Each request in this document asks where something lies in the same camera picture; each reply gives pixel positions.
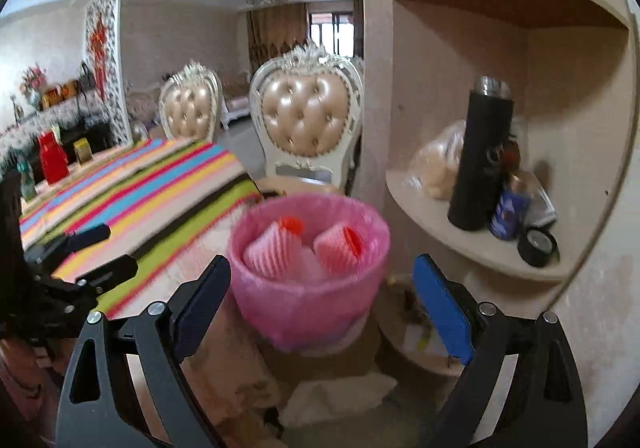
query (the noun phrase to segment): purple can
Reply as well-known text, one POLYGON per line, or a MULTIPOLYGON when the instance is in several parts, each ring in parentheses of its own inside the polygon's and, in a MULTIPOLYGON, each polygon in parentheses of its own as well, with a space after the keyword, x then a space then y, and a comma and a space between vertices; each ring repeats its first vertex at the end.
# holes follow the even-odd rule
POLYGON ((517 174, 510 174, 500 194, 489 231, 503 241, 513 240, 530 204, 531 197, 524 181, 517 174))

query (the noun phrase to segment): red hanging decoration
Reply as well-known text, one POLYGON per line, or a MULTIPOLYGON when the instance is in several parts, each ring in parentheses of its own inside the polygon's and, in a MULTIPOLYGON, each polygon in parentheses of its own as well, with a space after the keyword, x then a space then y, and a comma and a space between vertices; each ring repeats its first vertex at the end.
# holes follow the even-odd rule
POLYGON ((102 15, 98 15, 98 21, 89 37, 89 47, 94 59, 95 86, 100 98, 104 101, 104 85, 106 83, 106 49, 107 28, 102 23, 102 15))

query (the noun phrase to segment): silver thermos lid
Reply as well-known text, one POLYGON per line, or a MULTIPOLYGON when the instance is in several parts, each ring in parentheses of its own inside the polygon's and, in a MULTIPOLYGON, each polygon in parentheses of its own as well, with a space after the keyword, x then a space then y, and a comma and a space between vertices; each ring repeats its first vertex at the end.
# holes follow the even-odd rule
POLYGON ((481 76, 476 81, 477 93, 485 96, 493 96, 495 98, 502 98, 503 100, 511 100, 511 88, 507 82, 496 80, 490 76, 481 76))

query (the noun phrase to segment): plastic bag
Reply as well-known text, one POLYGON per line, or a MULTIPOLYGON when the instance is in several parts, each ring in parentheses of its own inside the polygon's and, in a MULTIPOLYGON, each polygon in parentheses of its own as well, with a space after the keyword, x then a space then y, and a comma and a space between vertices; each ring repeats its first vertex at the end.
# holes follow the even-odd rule
POLYGON ((434 199, 451 199, 458 177, 466 121, 458 120, 415 153, 409 183, 434 199))
POLYGON ((369 312, 386 275, 390 243, 384 219, 355 199, 302 193, 263 202, 240 218, 229 237, 231 288, 240 313, 281 351, 339 341, 369 312), (302 240, 307 246, 334 224, 347 222, 363 245, 354 273, 310 284, 269 281, 252 273, 242 261, 245 248, 285 216, 305 224, 302 240))

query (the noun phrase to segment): green bottle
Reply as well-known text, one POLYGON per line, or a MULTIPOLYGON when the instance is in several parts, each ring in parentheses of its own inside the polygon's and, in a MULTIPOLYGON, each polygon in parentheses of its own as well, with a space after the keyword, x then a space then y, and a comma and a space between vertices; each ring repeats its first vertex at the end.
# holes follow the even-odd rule
POLYGON ((24 154, 18 155, 18 172, 20 173, 20 193, 26 202, 34 199, 38 193, 36 192, 36 183, 33 179, 33 169, 24 157, 24 154))

